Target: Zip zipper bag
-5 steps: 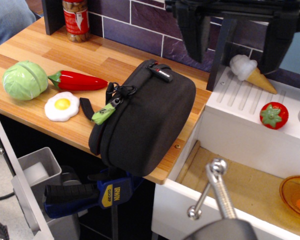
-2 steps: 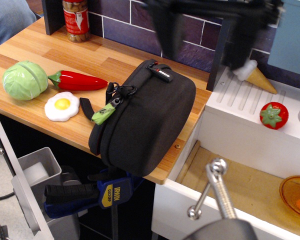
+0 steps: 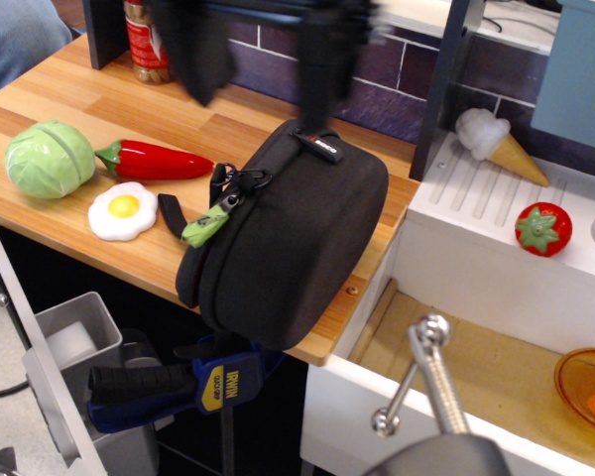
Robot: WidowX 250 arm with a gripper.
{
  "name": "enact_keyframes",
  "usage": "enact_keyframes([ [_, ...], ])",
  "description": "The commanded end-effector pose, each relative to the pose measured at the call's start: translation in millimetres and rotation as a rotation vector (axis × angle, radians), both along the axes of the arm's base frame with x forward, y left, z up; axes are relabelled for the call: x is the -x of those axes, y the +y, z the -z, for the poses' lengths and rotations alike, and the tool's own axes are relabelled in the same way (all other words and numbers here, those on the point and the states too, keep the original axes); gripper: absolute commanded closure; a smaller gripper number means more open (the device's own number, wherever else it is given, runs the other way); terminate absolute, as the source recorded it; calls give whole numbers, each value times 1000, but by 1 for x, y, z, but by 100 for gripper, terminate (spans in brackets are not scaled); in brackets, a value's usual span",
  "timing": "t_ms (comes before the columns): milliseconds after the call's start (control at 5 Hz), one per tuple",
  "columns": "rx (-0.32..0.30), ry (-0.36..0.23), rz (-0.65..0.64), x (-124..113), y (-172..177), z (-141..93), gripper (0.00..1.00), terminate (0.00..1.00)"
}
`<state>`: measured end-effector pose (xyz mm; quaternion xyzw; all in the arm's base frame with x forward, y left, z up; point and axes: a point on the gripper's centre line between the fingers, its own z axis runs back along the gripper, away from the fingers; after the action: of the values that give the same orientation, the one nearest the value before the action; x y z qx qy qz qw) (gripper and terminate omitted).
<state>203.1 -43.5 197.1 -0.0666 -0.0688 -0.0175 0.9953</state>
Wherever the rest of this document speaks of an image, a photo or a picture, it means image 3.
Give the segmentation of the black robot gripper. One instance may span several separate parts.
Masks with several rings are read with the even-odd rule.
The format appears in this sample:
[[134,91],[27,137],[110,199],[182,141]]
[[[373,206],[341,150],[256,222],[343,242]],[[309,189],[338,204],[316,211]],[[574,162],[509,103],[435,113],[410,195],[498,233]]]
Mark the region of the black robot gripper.
[[350,95],[376,1],[150,1],[179,82],[203,107],[235,76],[227,25],[298,30],[297,77],[304,130],[323,129]]

